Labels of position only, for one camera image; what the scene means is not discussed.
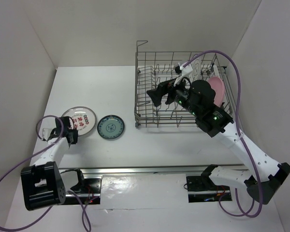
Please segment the pink plate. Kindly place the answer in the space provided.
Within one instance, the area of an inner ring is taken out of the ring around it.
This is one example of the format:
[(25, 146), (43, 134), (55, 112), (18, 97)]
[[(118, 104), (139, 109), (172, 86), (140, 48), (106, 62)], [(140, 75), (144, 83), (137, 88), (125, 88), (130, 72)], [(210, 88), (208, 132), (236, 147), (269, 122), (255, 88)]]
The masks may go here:
[(210, 87), (215, 91), (216, 95), (214, 97), (214, 104), (220, 107), (223, 103), (224, 95), (225, 95), (225, 85), (222, 79), (218, 76), (213, 76), (209, 78), (208, 83)]

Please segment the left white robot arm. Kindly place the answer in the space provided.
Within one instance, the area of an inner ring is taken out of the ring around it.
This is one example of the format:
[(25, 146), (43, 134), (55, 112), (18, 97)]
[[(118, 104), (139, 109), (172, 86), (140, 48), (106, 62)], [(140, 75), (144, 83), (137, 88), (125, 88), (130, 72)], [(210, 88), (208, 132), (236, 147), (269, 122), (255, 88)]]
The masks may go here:
[(78, 142), (78, 130), (72, 125), (69, 116), (56, 118), (55, 123), (56, 127), (45, 138), (49, 148), (42, 152), (32, 166), (21, 171), (24, 203), (29, 211), (63, 204), (67, 190), (79, 193), (86, 187), (86, 181), (79, 168), (71, 170), (76, 176), (66, 178), (68, 184), (64, 185), (58, 164), (70, 146)]

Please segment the white plate red characters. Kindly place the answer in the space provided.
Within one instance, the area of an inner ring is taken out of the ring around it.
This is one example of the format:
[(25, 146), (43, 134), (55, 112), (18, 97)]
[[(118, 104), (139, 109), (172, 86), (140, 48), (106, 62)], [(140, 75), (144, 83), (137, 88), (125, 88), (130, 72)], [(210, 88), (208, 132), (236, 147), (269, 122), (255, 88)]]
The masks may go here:
[(84, 106), (76, 106), (66, 110), (62, 117), (68, 116), (72, 127), (78, 130), (78, 136), (89, 134), (97, 124), (97, 117), (93, 110)]

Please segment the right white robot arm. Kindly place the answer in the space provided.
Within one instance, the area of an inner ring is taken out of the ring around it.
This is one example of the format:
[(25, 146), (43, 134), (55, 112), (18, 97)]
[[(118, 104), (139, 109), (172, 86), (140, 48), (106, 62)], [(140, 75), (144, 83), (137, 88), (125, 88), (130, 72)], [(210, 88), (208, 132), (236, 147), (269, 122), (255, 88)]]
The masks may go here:
[(247, 171), (236, 171), (218, 165), (208, 166), (201, 174), (201, 184), (205, 189), (215, 186), (229, 186), (246, 189), (249, 196), (268, 204), (290, 174), (290, 165), (279, 163), (262, 151), (237, 126), (233, 118), (214, 103), (215, 91), (204, 80), (197, 80), (186, 88), (186, 82), (175, 84), (175, 80), (158, 84), (148, 90), (153, 104), (178, 103), (195, 117), (199, 129), (225, 145), (247, 167)]

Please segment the white plate green rim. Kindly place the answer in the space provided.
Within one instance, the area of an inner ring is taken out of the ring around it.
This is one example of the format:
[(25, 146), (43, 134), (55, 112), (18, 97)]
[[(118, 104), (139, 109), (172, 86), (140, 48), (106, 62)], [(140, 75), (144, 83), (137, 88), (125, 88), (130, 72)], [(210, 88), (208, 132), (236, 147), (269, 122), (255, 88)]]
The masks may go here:
[(190, 81), (195, 81), (200, 79), (201, 70), (202, 70), (202, 61), (201, 58), (196, 58), (193, 62), (190, 63), (192, 67), (192, 73), (189, 75)]

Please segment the teal blue floral plate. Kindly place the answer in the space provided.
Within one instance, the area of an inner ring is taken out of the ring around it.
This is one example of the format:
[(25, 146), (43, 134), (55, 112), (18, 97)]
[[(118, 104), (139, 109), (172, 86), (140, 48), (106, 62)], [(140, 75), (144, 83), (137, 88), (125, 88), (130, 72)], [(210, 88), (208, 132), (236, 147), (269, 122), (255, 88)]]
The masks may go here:
[(119, 138), (125, 130), (125, 123), (122, 118), (116, 115), (107, 115), (97, 124), (97, 132), (100, 137), (106, 140)]

